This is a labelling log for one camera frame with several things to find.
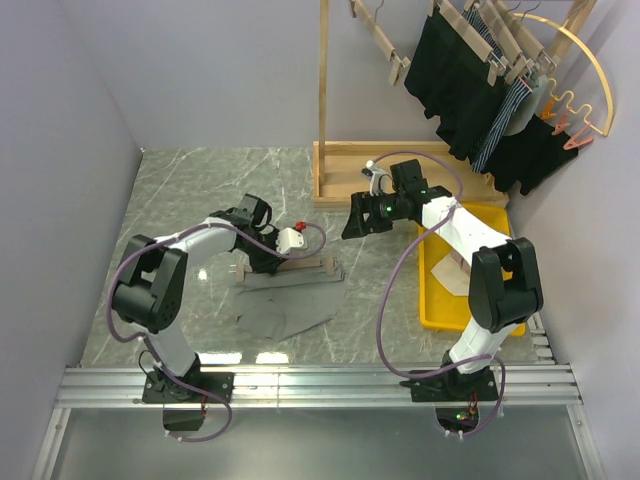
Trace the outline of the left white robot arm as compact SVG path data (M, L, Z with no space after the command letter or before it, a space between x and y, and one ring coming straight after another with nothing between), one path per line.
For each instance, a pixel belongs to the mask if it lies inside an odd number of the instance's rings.
M192 401L202 389L199 356L177 324L188 268L239 250L258 272L275 273L284 259L276 252L279 230L271 218L267 202L246 194L238 206L183 231L129 240L108 289L107 326L120 343L146 344L154 359L152 385L176 400Z

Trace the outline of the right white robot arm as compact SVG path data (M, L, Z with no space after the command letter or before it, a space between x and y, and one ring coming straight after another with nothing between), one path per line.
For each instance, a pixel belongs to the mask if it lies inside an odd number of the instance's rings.
M368 161L362 172L369 188L352 194L342 239L385 233L395 222L411 220L427 235L439 236L470 267L471 318L437 371L442 391L463 399L476 386L474 374L487 368L506 337L543 306L534 245L498 232L445 187L429 185L416 159L390 167L391 192L381 186L386 172L376 161Z

